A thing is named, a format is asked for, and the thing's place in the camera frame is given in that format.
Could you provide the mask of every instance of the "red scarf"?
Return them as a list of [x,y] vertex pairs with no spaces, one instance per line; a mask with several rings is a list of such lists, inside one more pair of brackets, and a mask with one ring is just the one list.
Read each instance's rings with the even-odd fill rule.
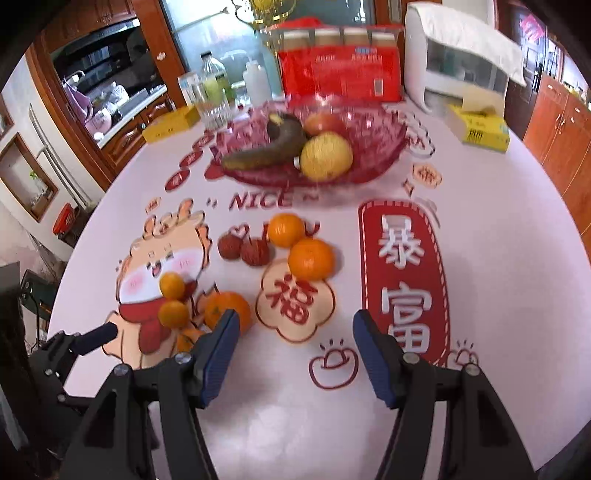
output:
[[[185,302],[192,297],[197,289],[197,282],[185,284],[185,292],[181,301]],[[168,299],[143,301],[140,303],[122,303],[119,305],[119,314],[129,323],[140,323],[138,346],[144,355],[154,353],[170,336],[170,328],[165,327],[158,320],[158,311]]]

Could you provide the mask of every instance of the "yellow box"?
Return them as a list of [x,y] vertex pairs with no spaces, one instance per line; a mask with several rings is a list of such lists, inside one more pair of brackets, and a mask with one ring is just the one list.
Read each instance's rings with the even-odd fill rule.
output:
[[462,107],[449,105],[446,124],[461,142],[503,153],[509,148],[509,129],[498,115],[462,112]]
[[188,130],[199,122],[199,112],[194,106],[184,106],[174,112],[159,116],[144,130],[142,135],[146,142],[153,143]]

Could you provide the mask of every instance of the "glass door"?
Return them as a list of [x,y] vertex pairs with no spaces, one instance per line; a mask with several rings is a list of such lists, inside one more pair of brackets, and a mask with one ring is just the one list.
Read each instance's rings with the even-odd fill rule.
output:
[[[273,55],[253,29],[236,18],[236,8],[231,0],[161,2],[171,35],[187,71],[198,71],[202,65],[201,54],[211,51],[213,57],[224,64],[232,84],[242,81],[246,62],[256,60],[265,66],[273,93],[281,93],[281,81]],[[248,19],[242,11],[239,15]],[[289,20],[310,16],[333,25],[375,23],[373,0],[300,0]]]

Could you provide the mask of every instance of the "shelf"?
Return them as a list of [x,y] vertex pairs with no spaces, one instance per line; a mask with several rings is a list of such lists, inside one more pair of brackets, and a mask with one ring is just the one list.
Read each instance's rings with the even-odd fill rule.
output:
[[0,152],[0,180],[37,222],[41,221],[57,194],[57,187],[37,163],[20,134],[16,134]]
[[4,103],[4,99],[2,95],[0,95],[0,140],[6,136],[10,128],[14,125],[12,121],[12,117],[10,113],[8,113],[8,109],[6,108],[6,104]]

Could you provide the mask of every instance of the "drinking glass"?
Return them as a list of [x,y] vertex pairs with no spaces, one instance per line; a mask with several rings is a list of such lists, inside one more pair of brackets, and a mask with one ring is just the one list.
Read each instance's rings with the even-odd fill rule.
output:
[[215,99],[211,99],[207,97],[205,87],[201,83],[195,88],[195,97],[195,106],[205,124],[205,128],[217,130],[226,125],[232,118],[232,110],[228,104],[225,89],[221,89],[219,95],[216,95]]

